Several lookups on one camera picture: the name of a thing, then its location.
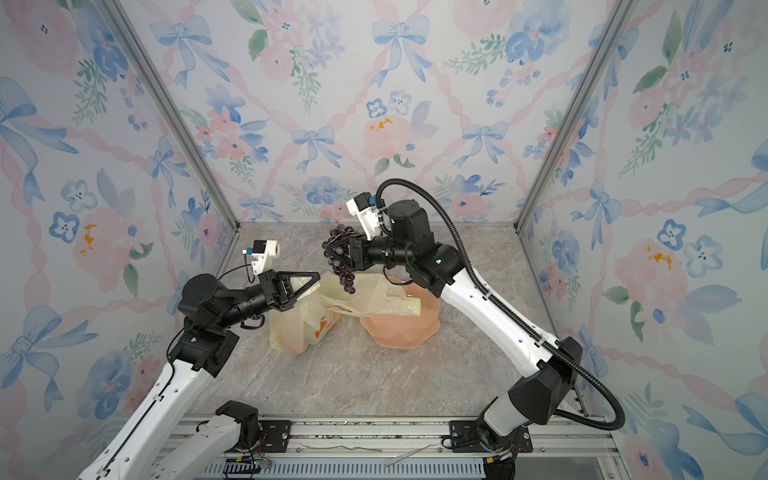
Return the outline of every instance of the floral wallpaper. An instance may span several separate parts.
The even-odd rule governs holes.
[[[614,0],[123,3],[241,220],[345,220],[404,177],[507,223]]]
[[[75,478],[230,229],[88,0],[3,0],[0,477]]]
[[[768,478],[767,32],[765,2],[640,0],[523,226],[633,480]]]

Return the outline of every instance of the corrugated black hose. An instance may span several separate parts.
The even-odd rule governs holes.
[[[445,209],[442,207],[440,202],[438,202],[432,195],[429,194],[426,190],[421,188],[419,185],[414,184],[413,182],[403,180],[401,178],[389,178],[388,180],[384,180],[380,185],[379,188],[376,190],[376,208],[381,211],[384,206],[386,205],[384,203],[384,199],[382,198],[382,193],[384,192],[384,189],[387,188],[390,185],[400,185],[402,187],[408,188],[410,190],[413,190],[417,194],[419,194],[421,197],[424,198],[424,200],[427,200],[430,205],[432,205],[432,208],[437,210],[438,215],[440,218],[442,218],[443,223],[445,223],[445,226],[448,228],[448,231],[451,233],[451,237],[453,237],[453,241],[456,244],[456,249],[458,250],[458,254],[462,259],[462,262],[464,263],[464,266],[467,269],[467,274],[469,275],[470,280],[472,280],[472,283],[475,285],[475,288],[480,290],[484,296],[487,296],[488,300],[490,300],[494,305],[496,305],[502,312],[504,312],[509,318],[512,319],[520,328],[522,328],[532,339],[536,340],[537,342],[541,341],[541,335],[533,329],[531,326],[529,326],[520,316],[518,316],[515,312],[513,312],[504,302],[502,302],[499,298],[497,298],[493,293],[490,293],[490,290],[485,288],[485,285],[480,281],[480,279],[475,275],[475,270],[472,268],[472,262],[469,261],[469,257],[467,256],[467,250],[464,248],[464,243],[462,242],[462,238],[458,235],[458,231],[456,230],[456,225],[453,224],[453,220],[451,220],[451,217],[448,216],[448,213],[445,211]],[[379,225],[382,227],[382,231],[385,233],[388,232],[388,230],[383,226],[383,215],[379,213]],[[608,404],[611,405],[611,408],[614,410],[614,414],[616,415],[616,418],[611,422],[596,422],[592,419],[585,418],[581,415],[566,412],[565,410],[556,409],[554,411],[555,415],[559,415],[561,417],[564,417],[566,419],[573,420],[574,422],[581,423],[583,425],[587,425],[590,427],[593,427],[595,429],[600,430],[618,430],[622,426],[624,426],[624,409],[621,408],[621,404],[619,403],[618,399],[614,396],[613,393],[603,385],[603,383],[597,379],[594,375],[592,375],[588,370],[586,370],[583,366],[577,364],[574,362],[574,360],[561,352],[557,346],[554,346],[550,344],[549,342],[544,341],[541,344],[544,348],[546,348],[553,356],[556,356],[560,361],[571,367],[573,370],[578,372],[579,375],[584,377],[587,382],[589,382],[600,394],[608,401]]]

